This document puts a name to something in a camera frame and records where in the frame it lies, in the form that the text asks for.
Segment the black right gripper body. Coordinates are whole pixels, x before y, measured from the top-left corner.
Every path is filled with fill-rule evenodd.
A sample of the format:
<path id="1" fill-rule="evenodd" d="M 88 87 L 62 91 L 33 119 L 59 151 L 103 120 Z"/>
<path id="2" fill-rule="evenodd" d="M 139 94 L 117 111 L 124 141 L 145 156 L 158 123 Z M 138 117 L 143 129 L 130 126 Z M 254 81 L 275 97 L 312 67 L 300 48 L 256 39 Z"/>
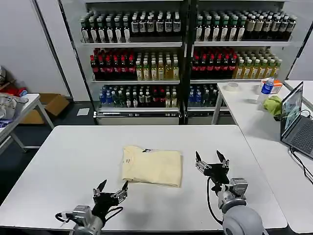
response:
<path id="1" fill-rule="evenodd" d="M 215 192 L 215 194 L 218 194 L 218 192 L 222 191 L 222 185 L 228 185 L 229 184 L 229 178 L 227 176 L 229 172 L 229 167 L 226 164 L 209 164 L 205 169 L 203 174 L 205 176 L 208 176 L 211 178 L 212 182 L 214 183 L 214 186 L 212 187 L 212 191 Z"/>

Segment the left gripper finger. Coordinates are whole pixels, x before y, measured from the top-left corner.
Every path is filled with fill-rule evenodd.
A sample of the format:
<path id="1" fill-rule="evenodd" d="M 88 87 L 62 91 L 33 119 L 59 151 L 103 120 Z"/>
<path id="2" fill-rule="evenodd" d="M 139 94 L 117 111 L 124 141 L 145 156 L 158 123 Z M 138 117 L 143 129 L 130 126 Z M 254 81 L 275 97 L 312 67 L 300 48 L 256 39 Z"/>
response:
<path id="1" fill-rule="evenodd" d="M 105 179 L 103 182 L 101 182 L 97 188 L 93 189 L 93 196 L 99 197 L 102 193 L 102 190 L 104 189 L 105 185 L 107 183 L 107 179 Z"/>
<path id="2" fill-rule="evenodd" d="M 126 181 L 122 187 L 122 189 L 118 190 L 116 193 L 111 195 L 111 198 L 113 198 L 118 203 L 123 202 L 126 197 L 128 196 L 128 184 L 129 181 Z"/>

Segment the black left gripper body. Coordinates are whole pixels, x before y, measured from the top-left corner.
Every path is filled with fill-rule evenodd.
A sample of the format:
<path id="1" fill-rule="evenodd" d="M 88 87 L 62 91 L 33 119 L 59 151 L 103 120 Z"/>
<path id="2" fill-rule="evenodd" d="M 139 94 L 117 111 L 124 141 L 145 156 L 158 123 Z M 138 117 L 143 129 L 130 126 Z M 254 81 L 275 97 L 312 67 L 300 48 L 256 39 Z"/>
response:
<path id="1" fill-rule="evenodd" d="M 118 200 L 112 197 L 112 195 L 113 193 L 100 193 L 93 197 L 94 207 L 91 213 L 100 218 L 102 222 L 107 222 L 107 220 L 115 216 L 121 210 L 121 207 L 118 207 Z M 116 213 L 106 219 L 107 214 L 114 211 L 116 211 Z"/>

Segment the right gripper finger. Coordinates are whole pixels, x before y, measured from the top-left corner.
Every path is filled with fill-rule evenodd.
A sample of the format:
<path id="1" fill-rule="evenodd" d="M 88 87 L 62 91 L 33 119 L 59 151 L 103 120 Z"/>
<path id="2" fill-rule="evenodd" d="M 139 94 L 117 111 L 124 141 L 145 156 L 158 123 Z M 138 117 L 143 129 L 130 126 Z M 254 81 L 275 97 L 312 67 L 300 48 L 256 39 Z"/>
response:
<path id="1" fill-rule="evenodd" d="M 229 169 L 229 160 L 227 160 L 220 151 L 216 150 L 216 153 L 220 160 L 219 168 Z"/>
<path id="2" fill-rule="evenodd" d="M 195 166 L 202 174 L 209 174 L 209 172 L 211 170 L 211 166 L 201 159 L 198 151 L 196 151 L 196 164 L 195 164 Z"/>

